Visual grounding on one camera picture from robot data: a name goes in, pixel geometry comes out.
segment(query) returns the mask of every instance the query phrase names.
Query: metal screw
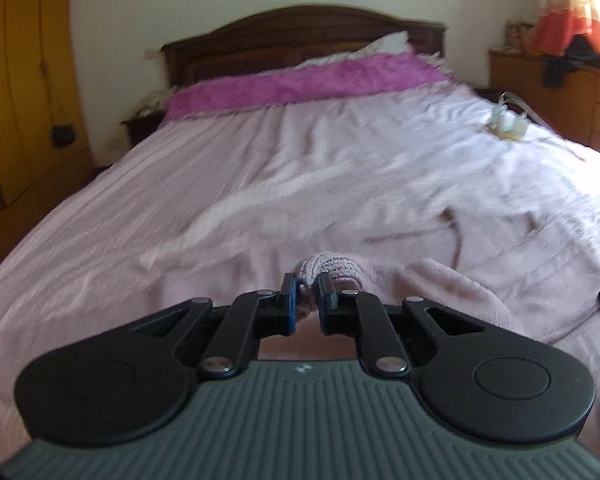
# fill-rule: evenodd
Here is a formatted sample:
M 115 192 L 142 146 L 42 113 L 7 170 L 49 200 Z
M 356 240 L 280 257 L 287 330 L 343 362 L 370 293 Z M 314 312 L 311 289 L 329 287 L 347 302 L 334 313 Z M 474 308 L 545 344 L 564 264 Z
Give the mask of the metal screw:
M 225 374 L 232 370 L 234 362 L 228 357 L 213 356 L 202 361 L 202 367 L 210 374 Z
M 401 357 L 389 356 L 381 357 L 376 361 L 376 368 L 384 374 L 400 374 L 408 367 L 407 361 Z

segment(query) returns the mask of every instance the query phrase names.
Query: wooden headboard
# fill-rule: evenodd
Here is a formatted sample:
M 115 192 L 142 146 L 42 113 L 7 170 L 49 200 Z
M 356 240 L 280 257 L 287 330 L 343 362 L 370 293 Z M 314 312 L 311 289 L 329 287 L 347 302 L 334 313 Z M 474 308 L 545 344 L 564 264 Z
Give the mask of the wooden headboard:
M 162 48 L 172 86 L 226 75 L 286 68 L 305 59 L 357 50 L 406 30 L 414 48 L 444 54 L 442 23 L 400 20 L 341 6 L 292 6 L 268 10 L 208 34 Z

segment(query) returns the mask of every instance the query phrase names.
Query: wall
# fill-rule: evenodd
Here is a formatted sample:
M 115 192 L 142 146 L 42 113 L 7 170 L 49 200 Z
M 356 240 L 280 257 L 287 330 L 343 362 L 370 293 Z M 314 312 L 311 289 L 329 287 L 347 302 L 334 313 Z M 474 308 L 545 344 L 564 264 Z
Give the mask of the wall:
M 291 4 L 366 7 L 403 18 L 445 22 L 447 57 L 459 78 L 488 81 L 489 46 L 502 42 L 507 18 L 534 19 L 537 0 L 71 0 L 78 83 L 99 165 L 126 149 L 116 125 L 144 94 L 166 84 L 160 48 L 227 22 Z

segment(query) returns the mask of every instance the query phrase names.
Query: gray ribbed surface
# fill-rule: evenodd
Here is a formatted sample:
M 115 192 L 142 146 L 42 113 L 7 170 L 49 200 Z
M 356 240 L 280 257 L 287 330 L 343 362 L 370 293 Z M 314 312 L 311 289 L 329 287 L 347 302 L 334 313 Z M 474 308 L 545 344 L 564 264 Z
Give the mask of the gray ribbed surface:
M 253 362 L 205 383 L 151 436 L 109 449 L 36 442 L 2 471 L 14 480 L 600 478 L 572 440 L 533 450 L 464 441 L 424 412 L 410 387 L 378 381 L 358 362 Z

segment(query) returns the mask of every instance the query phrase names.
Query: wardrobe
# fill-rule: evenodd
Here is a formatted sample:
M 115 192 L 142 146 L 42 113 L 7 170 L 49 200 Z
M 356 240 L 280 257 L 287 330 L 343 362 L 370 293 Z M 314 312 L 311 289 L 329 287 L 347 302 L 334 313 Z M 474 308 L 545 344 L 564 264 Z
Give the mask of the wardrobe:
M 93 173 L 69 0 L 0 0 L 0 261 Z

